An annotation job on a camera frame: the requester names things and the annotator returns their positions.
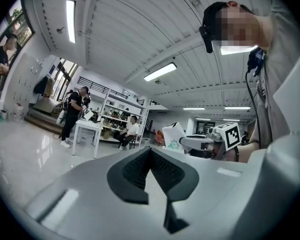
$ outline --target white t-shirt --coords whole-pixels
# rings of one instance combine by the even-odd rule
[[[139,133],[139,125],[137,123],[127,123],[126,128],[128,129],[128,134],[138,134]]]

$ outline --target wooden step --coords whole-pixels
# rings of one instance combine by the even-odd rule
[[[24,118],[24,120],[36,127],[39,127],[41,129],[48,131],[48,132],[61,135],[61,131],[62,131],[63,127],[60,125],[45,121],[45,120],[35,117],[34,115],[31,115],[31,114],[27,115]]]

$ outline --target glossy white floor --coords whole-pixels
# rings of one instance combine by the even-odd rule
[[[72,147],[61,146],[51,132],[27,122],[0,122],[0,178],[10,196],[24,207],[57,177],[92,160],[92,135],[83,131],[82,136],[86,139],[77,144],[76,156],[73,156]],[[97,157],[118,152],[117,143],[100,141]]]

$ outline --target ceiling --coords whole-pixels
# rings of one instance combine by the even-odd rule
[[[36,18],[52,53],[96,71],[172,110],[202,107],[194,116],[254,118],[250,111],[223,106],[251,105],[244,80],[248,53],[206,53],[199,34],[203,13],[216,1],[237,1],[257,15],[270,12],[271,0],[75,0],[76,43],[69,42],[66,0],[33,0]],[[177,70],[161,84],[143,78],[169,62]],[[256,97],[257,79],[249,86]]]

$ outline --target ceiling light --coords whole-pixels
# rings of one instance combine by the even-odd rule
[[[225,106],[225,110],[249,110],[250,106]]]
[[[223,121],[234,121],[234,122],[239,122],[239,119],[223,119]]]
[[[250,46],[221,46],[220,51],[221,51],[222,55],[249,53],[252,50],[256,49],[257,47],[258,47],[257,45],[255,45],[254,47],[250,47]]]
[[[71,43],[76,43],[75,35],[75,1],[66,1],[66,23]]]
[[[184,110],[205,110],[204,107],[184,107]]]
[[[173,62],[169,63],[168,65],[165,65],[162,68],[159,68],[158,70],[154,71],[153,73],[147,75],[144,80],[146,80],[147,82],[149,82],[152,79],[158,78],[166,73],[169,73],[171,71],[174,71],[177,69],[176,64],[174,64]]]

